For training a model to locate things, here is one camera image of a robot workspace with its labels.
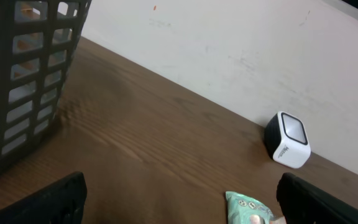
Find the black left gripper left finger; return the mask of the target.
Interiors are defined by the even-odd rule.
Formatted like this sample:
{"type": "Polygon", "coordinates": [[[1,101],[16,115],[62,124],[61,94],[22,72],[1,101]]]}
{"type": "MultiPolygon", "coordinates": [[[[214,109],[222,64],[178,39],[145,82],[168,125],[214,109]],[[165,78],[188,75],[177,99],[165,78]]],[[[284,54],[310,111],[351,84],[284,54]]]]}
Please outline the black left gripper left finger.
{"type": "Polygon", "coordinates": [[[0,210],[0,223],[80,224],[86,197],[85,177],[74,172],[0,210]]]}

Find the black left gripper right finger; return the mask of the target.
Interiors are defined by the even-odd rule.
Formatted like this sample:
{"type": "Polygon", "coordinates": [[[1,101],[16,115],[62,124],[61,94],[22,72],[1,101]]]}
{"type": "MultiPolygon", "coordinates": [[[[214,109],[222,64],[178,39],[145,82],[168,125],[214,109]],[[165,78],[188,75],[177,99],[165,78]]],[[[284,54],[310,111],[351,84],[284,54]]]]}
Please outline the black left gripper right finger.
{"type": "Polygon", "coordinates": [[[287,223],[358,224],[358,209],[286,172],[276,199],[287,223]]]}

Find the green wet wipes pack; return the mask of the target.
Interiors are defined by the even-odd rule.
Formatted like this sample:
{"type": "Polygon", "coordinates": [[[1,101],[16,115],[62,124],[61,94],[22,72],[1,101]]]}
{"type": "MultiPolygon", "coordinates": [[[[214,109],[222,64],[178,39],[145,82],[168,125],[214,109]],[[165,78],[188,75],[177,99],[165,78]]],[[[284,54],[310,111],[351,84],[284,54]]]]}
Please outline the green wet wipes pack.
{"type": "Polygon", "coordinates": [[[262,202],[246,195],[226,191],[228,224],[287,224],[285,217],[276,217],[262,202]]]}

